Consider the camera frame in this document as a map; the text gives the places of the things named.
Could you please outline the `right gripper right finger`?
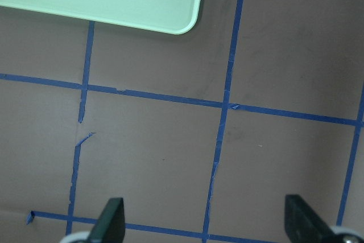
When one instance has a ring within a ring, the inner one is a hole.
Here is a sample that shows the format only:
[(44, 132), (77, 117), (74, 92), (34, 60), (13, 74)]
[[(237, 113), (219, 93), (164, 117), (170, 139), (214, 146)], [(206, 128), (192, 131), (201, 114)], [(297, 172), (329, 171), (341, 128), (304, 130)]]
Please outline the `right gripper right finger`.
[(335, 242), (336, 235), (300, 195), (286, 195), (284, 230), (292, 243)]

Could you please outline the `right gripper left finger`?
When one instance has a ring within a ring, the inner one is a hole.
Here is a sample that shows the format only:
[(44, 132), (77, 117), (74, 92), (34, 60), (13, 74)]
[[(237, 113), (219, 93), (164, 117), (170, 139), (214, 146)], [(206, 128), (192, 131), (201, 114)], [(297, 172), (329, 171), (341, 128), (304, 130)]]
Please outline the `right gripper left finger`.
[(110, 198), (96, 224), (86, 238), (87, 242), (118, 242), (125, 237), (125, 210), (122, 197)]

